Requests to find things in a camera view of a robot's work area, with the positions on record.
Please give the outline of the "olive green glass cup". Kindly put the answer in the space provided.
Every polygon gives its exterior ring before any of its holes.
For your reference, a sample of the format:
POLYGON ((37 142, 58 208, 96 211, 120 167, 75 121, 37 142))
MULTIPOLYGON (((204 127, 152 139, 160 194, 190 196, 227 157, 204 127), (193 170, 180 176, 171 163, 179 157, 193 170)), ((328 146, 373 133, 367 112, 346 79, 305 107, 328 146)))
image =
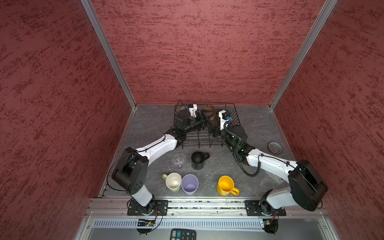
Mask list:
POLYGON ((203 112, 206 114, 208 121, 210 123, 212 123, 214 125, 218 124, 218 115, 217 115, 217 112, 216 112, 214 106, 206 106, 203 109, 203 112))

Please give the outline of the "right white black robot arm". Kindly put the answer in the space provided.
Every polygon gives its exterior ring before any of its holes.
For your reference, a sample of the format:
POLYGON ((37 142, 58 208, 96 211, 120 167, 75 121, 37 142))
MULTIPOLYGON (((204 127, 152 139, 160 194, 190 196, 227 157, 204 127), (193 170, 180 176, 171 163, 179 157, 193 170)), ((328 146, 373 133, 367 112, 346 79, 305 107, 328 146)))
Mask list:
POLYGON ((224 121, 220 129, 224 143, 245 175, 256 177, 264 170, 289 184, 264 193, 258 207, 263 215, 271 216, 285 207, 299 206, 313 212, 323 206, 322 199, 329 188, 309 161, 295 162, 262 152, 247 143, 248 136, 242 126, 232 126, 229 120, 224 121))

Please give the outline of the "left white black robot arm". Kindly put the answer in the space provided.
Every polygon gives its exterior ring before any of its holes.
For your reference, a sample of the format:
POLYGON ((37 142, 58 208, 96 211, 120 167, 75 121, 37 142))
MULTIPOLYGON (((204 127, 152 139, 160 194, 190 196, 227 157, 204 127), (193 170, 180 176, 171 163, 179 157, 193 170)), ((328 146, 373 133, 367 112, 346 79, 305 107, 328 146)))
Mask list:
POLYGON ((155 209, 155 197, 145 186, 148 166, 167 152, 181 146, 187 133, 206 127, 215 111, 198 110, 197 105, 184 107, 174 117, 174 125, 163 136, 142 148, 126 148, 112 166, 111 178, 150 215, 155 209))

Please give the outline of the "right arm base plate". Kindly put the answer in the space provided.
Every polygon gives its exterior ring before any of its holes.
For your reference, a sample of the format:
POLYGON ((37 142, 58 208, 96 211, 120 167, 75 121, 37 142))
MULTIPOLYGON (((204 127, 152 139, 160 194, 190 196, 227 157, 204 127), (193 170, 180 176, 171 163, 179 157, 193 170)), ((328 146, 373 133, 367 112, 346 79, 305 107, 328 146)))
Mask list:
POLYGON ((244 203, 247 216, 249 217, 280 217, 287 215, 284 208, 274 209, 266 201, 246 200, 244 203))

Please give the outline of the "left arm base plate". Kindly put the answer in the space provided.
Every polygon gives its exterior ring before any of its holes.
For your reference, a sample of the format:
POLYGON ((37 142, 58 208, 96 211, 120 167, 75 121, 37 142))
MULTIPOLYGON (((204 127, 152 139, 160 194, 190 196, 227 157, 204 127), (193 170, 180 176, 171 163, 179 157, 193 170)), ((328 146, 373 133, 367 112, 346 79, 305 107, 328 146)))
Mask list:
POLYGON ((167 200, 151 200, 148 205, 142 206, 136 200, 132 200, 127 205, 128 216, 155 216, 161 214, 167 215, 169 201, 167 200))

